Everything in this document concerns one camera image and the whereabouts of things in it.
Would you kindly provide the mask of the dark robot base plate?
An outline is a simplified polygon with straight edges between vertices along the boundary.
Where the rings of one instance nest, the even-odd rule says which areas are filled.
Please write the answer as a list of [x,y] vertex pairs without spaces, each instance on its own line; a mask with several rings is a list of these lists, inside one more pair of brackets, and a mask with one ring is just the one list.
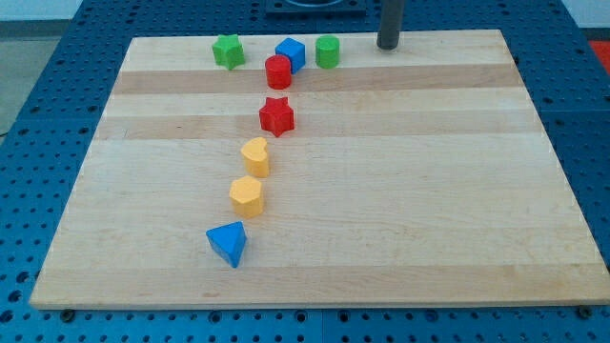
[[265,14],[278,16],[288,14],[356,14],[364,15],[365,0],[264,0]]

